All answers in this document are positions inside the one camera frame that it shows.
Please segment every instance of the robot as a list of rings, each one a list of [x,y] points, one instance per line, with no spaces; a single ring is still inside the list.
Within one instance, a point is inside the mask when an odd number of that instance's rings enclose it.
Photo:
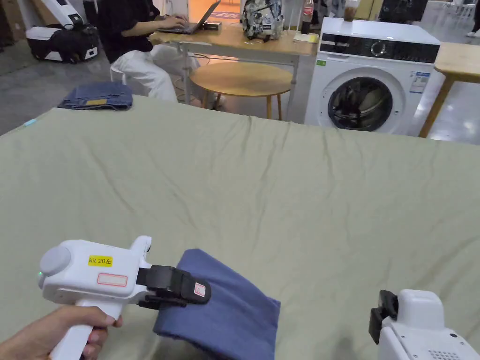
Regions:
[[[369,333],[379,360],[480,360],[478,353],[445,327],[444,307],[430,291],[381,290],[370,312]]]
[[[33,26],[26,31],[32,55],[38,60],[78,63],[98,55],[98,32],[68,0],[42,0],[58,24]]]
[[[189,272],[146,262],[152,238],[139,236],[130,249],[68,240],[40,261],[38,285],[57,304],[97,306],[118,319],[126,304],[160,310],[165,306],[207,304],[210,285]],[[50,354],[51,360],[78,360],[92,327],[73,326]]]

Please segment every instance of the cup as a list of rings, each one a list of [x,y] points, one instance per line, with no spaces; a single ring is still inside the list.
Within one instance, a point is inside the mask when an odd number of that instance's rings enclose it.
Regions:
[[[343,15],[343,20],[353,21],[355,14],[357,13],[357,8],[359,6],[359,0],[347,0],[345,2],[345,14]]]

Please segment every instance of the white pants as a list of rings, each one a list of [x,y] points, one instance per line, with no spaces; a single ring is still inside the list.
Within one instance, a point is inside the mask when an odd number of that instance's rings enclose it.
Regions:
[[[200,65],[189,58],[189,66],[195,70]],[[112,67],[135,79],[148,90],[149,97],[177,102],[177,95],[168,73],[183,76],[183,56],[177,49],[167,45],[155,45],[150,52],[129,51],[120,56]],[[190,82],[192,95],[203,98],[204,91]]]

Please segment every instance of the washing machine door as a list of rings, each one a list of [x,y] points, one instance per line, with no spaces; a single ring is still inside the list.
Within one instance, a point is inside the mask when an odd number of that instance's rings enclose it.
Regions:
[[[340,129],[399,132],[405,108],[400,82],[389,72],[361,67],[341,73],[324,89],[322,122]]]

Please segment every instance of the hand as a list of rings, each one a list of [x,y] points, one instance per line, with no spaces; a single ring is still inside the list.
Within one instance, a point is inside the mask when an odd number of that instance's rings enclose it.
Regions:
[[[0,359],[48,360],[49,353],[75,325],[94,327],[83,355],[95,360],[107,339],[107,326],[122,326],[122,318],[115,321],[98,307],[63,306],[0,344]]]
[[[188,22],[188,16],[185,15],[185,14],[173,14],[172,16],[173,17],[178,17],[179,19],[183,19],[183,20],[185,20],[186,23]]]
[[[168,16],[165,20],[159,21],[160,29],[171,29],[173,27],[185,27],[186,21],[173,16]]]

